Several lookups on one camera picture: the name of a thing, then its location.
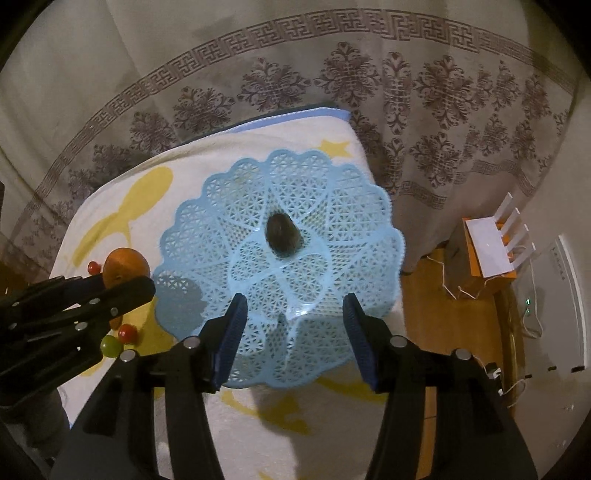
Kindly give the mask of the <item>small red cherry tomato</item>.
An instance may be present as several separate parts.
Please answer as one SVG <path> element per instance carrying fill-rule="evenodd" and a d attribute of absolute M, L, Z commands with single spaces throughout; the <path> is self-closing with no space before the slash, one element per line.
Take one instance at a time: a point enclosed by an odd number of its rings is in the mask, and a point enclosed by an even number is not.
<path fill-rule="evenodd" d="M 87 265 L 87 272 L 91 276 L 99 275 L 101 273 L 101 265 L 96 261 L 90 261 Z"/>

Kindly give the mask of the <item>orange tomato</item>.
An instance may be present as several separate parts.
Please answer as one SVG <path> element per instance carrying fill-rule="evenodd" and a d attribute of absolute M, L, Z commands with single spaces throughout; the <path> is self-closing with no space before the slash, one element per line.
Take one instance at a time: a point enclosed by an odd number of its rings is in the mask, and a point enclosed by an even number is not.
<path fill-rule="evenodd" d="M 103 265 L 102 280 L 106 289 L 126 283 L 137 277 L 149 277 L 147 260 L 137 250 L 117 248 L 106 258 Z"/>

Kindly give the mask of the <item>green cherry tomato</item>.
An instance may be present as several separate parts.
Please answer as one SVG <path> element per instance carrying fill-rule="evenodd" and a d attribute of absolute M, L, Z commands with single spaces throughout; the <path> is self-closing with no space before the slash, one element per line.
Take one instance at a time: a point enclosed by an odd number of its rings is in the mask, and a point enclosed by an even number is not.
<path fill-rule="evenodd" d="M 123 345 L 120 341 L 112 336 L 105 335 L 100 342 L 100 351 L 106 358 L 116 358 L 123 350 Z"/>

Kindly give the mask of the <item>white appliance panel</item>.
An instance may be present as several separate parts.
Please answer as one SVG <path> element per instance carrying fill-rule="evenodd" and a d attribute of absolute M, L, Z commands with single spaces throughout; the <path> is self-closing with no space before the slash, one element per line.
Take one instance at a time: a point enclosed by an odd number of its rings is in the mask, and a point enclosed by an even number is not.
<path fill-rule="evenodd" d="M 513 408 L 538 475 L 567 452 L 590 410 L 590 316 L 563 235 L 522 265 L 513 284 L 526 382 Z"/>

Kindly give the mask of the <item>white yellow patterned towel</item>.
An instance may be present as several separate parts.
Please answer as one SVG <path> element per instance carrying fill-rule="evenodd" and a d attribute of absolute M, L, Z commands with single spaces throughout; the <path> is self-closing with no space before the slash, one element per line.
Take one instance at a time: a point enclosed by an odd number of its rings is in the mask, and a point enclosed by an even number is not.
<path fill-rule="evenodd" d="M 363 383 L 342 323 L 355 293 L 403 331 L 405 242 L 346 110 L 253 120 L 161 153 L 78 209 L 53 271 L 139 251 L 151 303 L 125 320 L 149 355 L 197 334 L 235 294 L 249 321 L 221 391 L 204 397 L 228 479 L 361 479 L 386 399 Z"/>

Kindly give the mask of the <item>orange box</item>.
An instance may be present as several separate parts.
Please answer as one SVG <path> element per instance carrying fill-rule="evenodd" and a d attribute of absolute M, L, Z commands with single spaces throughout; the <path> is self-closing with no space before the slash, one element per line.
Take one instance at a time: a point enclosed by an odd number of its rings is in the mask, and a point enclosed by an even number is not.
<path fill-rule="evenodd" d="M 495 294 L 517 279 L 512 266 L 514 254 L 507 248 L 504 225 L 493 216 L 464 218 L 463 227 L 468 247 L 469 278 L 462 287 L 474 297 Z"/>

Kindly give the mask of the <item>white wifi router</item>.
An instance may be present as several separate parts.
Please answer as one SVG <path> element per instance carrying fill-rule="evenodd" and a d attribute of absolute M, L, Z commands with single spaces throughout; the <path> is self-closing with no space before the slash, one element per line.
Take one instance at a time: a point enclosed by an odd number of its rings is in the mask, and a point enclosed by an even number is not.
<path fill-rule="evenodd" d="M 516 272 L 536 252 L 529 227 L 508 192 L 492 216 L 465 220 L 482 276 Z"/>

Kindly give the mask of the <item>dark avocado in basket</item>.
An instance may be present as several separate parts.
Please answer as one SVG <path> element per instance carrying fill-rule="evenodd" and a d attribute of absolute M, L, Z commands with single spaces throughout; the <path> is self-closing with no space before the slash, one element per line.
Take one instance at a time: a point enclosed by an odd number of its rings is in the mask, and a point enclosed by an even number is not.
<path fill-rule="evenodd" d="M 304 242 L 300 230 L 294 225 L 290 216 L 280 211 L 274 212 L 267 218 L 264 235 L 273 253 L 283 258 L 296 254 Z"/>

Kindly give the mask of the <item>blue plastic lattice basket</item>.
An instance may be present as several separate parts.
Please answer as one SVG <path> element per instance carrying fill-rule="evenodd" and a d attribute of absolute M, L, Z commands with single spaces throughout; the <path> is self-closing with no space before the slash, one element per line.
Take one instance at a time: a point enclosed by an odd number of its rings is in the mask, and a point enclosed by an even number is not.
<path fill-rule="evenodd" d="M 304 240 L 287 258 L 264 235 L 277 211 Z M 294 388 L 349 362 L 342 299 L 353 293 L 384 318 L 401 293 L 405 240 L 388 194 L 317 150 L 276 150 L 212 175 L 198 198 L 178 206 L 159 246 L 155 317 L 174 338 L 199 333 L 245 295 L 249 319 L 230 388 Z"/>

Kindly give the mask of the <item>beige patterned bed sheet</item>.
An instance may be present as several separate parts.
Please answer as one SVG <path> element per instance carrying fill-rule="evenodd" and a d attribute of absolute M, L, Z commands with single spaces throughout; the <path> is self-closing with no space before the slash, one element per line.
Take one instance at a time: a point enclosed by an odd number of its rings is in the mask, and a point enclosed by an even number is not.
<path fill-rule="evenodd" d="M 411 271 L 535 194 L 584 75 L 533 1 L 5 1 L 1 36 L 1 260 L 28 280 L 119 174 L 319 104 L 351 113 Z"/>

